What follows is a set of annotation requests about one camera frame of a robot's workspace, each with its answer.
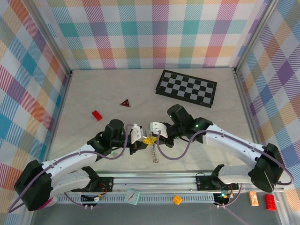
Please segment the colorful checkered fabric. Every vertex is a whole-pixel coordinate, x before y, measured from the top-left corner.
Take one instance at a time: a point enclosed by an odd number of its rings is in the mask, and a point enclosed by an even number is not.
[[[268,1],[35,0],[73,69],[232,67]]]
[[[300,1],[282,0],[242,68],[259,137],[281,149],[295,178],[287,191],[300,211]]]
[[[53,134],[67,76],[21,0],[0,7],[0,225],[15,225],[14,184],[41,161]]]

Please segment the red lego brick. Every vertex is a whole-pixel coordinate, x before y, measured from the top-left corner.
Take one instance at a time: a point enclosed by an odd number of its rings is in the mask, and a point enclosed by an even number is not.
[[[100,113],[98,113],[97,110],[93,111],[92,112],[93,116],[96,118],[96,120],[101,120],[102,119],[102,116],[100,115]]]
[[[274,195],[265,195],[267,210],[276,210]]]

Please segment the chessboard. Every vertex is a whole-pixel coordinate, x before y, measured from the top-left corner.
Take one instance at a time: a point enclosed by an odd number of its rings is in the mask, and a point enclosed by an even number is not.
[[[164,70],[156,94],[211,108],[217,82]]]

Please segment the red triangle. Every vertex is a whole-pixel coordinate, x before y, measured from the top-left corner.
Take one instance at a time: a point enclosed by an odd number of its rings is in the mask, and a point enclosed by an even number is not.
[[[126,107],[130,107],[130,105],[129,105],[129,100],[126,99],[126,100],[125,100],[124,102],[122,102],[120,105],[126,106]]]

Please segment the white floor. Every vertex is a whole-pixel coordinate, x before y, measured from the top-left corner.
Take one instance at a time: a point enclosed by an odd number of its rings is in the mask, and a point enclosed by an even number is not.
[[[162,69],[75,71],[50,159],[78,149],[98,132],[103,131],[112,119],[120,119],[124,124],[137,123],[144,127],[152,121],[172,124],[166,111],[174,104],[184,106],[194,118],[204,117],[227,132],[248,141],[252,140],[231,69],[172,70],[216,81],[217,90],[212,108],[155,94],[155,87],[162,71]],[[120,106],[127,98],[131,107]],[[101,121],[96,121],[92,116],[91,112],[94,110],[103,116]],[[162,150],[171,157],[177,157],[184,151],[186,144],[178,139],[172,149],[164,146]],[[198,142],[192,143],[187,155],[178,161],[167,160],[158,151],[157,154],[159,159],[157,164],[152,161],[150,149],[145,149],[132,156],[127,150],[124,156],[117,160],[101,159],[92,167],[101,171],[198,170],[214,169],[218,164],[243,164],[221,149]]]

